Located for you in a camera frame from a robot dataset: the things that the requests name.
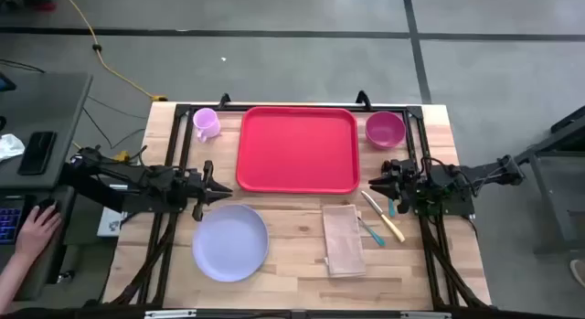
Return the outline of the lavender plastic plate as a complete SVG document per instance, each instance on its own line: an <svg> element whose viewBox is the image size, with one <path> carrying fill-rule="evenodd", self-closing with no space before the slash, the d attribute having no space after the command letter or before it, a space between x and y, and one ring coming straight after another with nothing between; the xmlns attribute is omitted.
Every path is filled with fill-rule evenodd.
<svg viewBox="0 0 585 319"><path fill-rule="evenodd" d="M269 231L261 215L245 205L211 210L197 225L192 253L197 267L217 282L239 282L266 260Z"/></svg>

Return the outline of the person's forearm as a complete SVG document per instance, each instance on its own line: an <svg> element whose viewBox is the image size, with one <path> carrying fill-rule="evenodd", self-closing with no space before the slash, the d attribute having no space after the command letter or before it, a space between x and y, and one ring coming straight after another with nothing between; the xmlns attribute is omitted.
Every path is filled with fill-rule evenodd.
<svg viewBox="0 0 585 319"><path fill-rule="evenodd" d="M0 314L7 312L34 261L28 253L15 253L0 273Z"/></svg>

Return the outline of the white crumpled tissue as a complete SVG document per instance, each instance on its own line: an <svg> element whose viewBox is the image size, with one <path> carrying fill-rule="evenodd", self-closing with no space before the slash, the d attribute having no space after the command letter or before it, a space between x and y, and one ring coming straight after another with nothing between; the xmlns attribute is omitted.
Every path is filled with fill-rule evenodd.
<svg viewBox="0 0 585 319"><path fill-rule="evenodd" d="M25 149L23 142L13 134L0 136L0 162L22 155Z"/></svg>

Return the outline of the grey side table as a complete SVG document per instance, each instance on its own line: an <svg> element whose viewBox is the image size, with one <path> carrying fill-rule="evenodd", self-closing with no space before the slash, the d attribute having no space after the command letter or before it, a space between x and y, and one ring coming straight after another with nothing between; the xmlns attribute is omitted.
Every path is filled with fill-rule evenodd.
<svg viewBox="0 0 585 319"><path fill-rule="evenodd" d="M554 123L516 157L533 172L552 231L537 255L585 252L585 106Z"/></svg>

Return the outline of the black computer mouse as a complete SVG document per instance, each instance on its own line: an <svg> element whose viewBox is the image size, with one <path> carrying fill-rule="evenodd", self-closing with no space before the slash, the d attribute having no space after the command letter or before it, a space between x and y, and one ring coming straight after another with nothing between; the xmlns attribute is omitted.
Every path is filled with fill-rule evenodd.
<svg viewBox="0 0 585 319"><path fill-rule="evenodd" d="M40 217L49 207L59 208L59 203L54 198L46 198L41 200L38 204L37 217Z"/></svg>

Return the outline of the magenta plastic bowl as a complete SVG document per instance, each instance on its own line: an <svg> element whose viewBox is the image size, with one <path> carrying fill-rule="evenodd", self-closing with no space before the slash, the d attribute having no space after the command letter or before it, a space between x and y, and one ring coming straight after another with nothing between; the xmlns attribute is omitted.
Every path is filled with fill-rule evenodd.
<svg viewBox="0 0 585 319"><path fill-rule="evenodd" d="M376 112L366 120L365 133L376 148L391 149L404 140L406 125L393 112Z"/></svg>

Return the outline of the knife with cream handle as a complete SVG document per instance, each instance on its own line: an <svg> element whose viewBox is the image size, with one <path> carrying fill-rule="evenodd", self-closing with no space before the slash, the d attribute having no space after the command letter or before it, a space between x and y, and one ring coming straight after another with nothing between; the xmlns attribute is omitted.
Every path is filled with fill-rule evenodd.
<svg viewBox="0 0 585 319"><path fill-rule="evenodd" d="M380 218L383 220L387 228L394 234L399 242L404 242L406 238L402 232L390 221L390 219L383 213L380 205L371 197L366 191L361 191L362 197L366 202L377 212Z"/></svg>

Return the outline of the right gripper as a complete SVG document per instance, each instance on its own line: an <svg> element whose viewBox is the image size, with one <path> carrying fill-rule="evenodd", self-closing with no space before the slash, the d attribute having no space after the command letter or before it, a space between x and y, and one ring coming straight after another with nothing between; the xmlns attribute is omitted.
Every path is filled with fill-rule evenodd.
<svg viewBox="0 0 585 319"><path fill-rule="evenodd" d="M419 177L416 163L410 159L389 162L389 171L368 181L369 188L392 200L397 200L396 210L399 214L407 214L416 194L416 185Z"/></svg>

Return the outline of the fork with teal handle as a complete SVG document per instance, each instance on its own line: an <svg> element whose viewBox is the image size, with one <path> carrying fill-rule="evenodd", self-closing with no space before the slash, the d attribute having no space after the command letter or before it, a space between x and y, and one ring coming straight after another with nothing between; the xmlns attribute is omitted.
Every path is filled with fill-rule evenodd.
<svg viewBox="0 0 585 319"><path fill-rule="evenodd" d="M362 219L361 212L354 204L343 202L341 205L331 205L329 208L337 211L336 225L340 230L339 235L349 242L357 243L358 230L363 228L380 247L385 247L385 241Z"/></svg>

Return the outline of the white box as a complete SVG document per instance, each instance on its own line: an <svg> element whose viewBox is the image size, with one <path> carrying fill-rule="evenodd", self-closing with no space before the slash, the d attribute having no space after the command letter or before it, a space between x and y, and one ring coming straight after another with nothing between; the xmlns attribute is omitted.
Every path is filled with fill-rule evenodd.
<svg viewBox="0 0 585 319"><path fill-rule="evenodd" d="M122 221L127 217L125 212L120 213L105 207L101 212L101 219L96 235L100 238L118 238Z"/></svg>

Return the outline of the beige napkin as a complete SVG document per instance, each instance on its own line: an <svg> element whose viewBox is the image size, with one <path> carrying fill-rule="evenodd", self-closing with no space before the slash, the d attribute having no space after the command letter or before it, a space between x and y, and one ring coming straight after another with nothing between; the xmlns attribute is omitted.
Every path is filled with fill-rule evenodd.
<svg viewBox="0 0 585 319"><path fill-rule="evenodd" d="M363 276L367 272L355 205L324 206L326 264L332 278Z"/></svg>

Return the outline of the pink plastic mug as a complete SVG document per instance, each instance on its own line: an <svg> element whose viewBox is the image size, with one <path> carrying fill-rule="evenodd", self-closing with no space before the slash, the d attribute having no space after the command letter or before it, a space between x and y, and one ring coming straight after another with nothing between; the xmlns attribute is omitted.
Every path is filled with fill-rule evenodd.
<svg viewBox="0 0 585 319"><path fill-rule="evenodd" d="M212 109L197 110L193 116L193 124L197 129L197 139L202 143L220 134L221 125L218 114Z"/></svg>

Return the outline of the grey desk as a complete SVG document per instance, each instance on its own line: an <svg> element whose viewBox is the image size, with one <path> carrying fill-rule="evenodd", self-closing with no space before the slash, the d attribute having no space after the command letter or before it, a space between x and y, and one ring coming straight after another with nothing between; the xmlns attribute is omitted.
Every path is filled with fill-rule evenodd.
<svg viewBox="0 0 585 319"><path fill-rule="evenodd" d="M52 241L37 258L16 294L18 301L36 299L45 285L57 281L62 256L64 229L69 223L76 193L70 186L60 186L59 176L69 152L73 135L89 93L92 77L86 73L44 73L13 76L16 89L0 92L0 116L7 119L3 134L11 133L28 144L35 132L56 132L48 167L43 175L19 175L19 155L0 162L0 199L25 199L20 227L30 209L41 200L54 198L61 213L62 225ZM15 252L14 244L0 244L0 271Z"/></svg>

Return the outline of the person's hand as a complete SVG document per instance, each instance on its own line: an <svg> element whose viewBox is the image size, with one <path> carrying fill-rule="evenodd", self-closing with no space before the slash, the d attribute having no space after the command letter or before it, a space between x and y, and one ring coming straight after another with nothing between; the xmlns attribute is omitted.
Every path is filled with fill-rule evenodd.
<svg viewBox="0 0 585 319"><path fill-rule="evenodd" d="M16 259L22 263L32 263L48 245L60 222L56 204L44 208L33 207L16 239Z"/></svg>

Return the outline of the black smartphone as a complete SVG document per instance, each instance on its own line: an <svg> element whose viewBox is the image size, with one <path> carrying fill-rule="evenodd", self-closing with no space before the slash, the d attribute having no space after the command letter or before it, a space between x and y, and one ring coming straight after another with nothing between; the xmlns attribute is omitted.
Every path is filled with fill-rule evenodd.
<svg viewBox="0 0 585 319"><path fill-rule="evenodd" d="M56 138L56 132L32 133L17 173L19 175L43 175L47 170Z"/></svg>

